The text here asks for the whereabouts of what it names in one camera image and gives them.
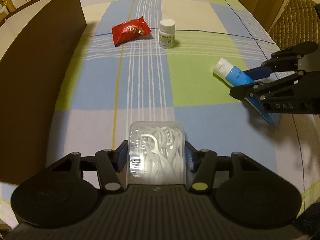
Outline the blue white cream tube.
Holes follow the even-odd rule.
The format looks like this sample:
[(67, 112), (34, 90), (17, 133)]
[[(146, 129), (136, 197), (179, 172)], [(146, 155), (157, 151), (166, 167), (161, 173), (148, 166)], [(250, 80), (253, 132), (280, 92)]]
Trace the blue white cream tube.
[[(224, 58), (219, 59), (211, 72), (221, 78), (231, 88), (254, 83), (254, 80), (245, 74), (244, 71)], [(264, 111), (263, 106), (255, 96), (249, 96), (241, 99), (241, 101), (244, 100), (246, 100), (267, 121), (268, 124), (272, 125), (276, 129), (279, 128), (281, 114), (267, 113)]]

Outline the clear dental floss box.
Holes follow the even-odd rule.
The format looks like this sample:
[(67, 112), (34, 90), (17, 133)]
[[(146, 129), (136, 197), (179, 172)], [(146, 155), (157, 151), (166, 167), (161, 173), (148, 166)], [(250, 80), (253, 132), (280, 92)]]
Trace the clear dental floss box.
[(134, 122), (128, 152), (128, 184), (186, 183), (185, 136), (179, 122)]

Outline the quilted brown chair back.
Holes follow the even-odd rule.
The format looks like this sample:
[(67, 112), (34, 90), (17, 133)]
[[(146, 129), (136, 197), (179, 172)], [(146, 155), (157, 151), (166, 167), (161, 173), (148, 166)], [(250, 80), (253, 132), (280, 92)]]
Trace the quilted brown chair back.
[(314, 41), (319, 43), (319, 16), (313, 0), (289, 0), (280, 18), (268, 31), (280, 49)]

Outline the small white pill bottle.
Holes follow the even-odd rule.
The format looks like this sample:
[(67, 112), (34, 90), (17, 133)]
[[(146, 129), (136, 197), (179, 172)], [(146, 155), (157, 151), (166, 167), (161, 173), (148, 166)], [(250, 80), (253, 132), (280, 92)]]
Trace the small white pill bottle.
[(164, 18), (159, 23), (159, 45), (162, 48), (172, 48), (175, 40), (175, 21)]

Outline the checkered tablecloth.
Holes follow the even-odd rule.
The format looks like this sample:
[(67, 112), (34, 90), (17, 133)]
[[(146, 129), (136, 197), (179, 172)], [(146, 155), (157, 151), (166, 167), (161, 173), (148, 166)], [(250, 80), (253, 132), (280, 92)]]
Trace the checkered tablecloth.
[[(244, 70), (278, 50), (238, 0), (80, 2), (87, 27), (57, 98), (47, 164), (114, 149), (136, 121), (178, 121), (195, 148), (243, 152), (295, 185), (304, 209), (317, 201), (319, 117), (285, 114), (276, 129), (211, 72), (220, 58)], [(115, 46), (112, 28), (140, 17), (151, 33)], [(164, 18), (176, 24), (168, 49), (158, 41)]]

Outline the red snack packet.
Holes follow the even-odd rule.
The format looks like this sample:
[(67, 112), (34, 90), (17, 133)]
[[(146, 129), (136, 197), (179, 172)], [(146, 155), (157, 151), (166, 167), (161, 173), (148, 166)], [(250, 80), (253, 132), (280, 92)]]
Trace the red snack packet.
[(116, 25), (111, 31), (115, 46), (151, 33), (151, 30), (143, 17)]

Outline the large brown cardboard box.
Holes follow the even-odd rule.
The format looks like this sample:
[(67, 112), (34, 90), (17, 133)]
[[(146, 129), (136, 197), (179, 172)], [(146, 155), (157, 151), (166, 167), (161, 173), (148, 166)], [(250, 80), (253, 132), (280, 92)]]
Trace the large brown cardboard box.
[(32, 0), (1, 20), (1, 181), (45, 165), (55, 103), (86, 28), (80, 0)]

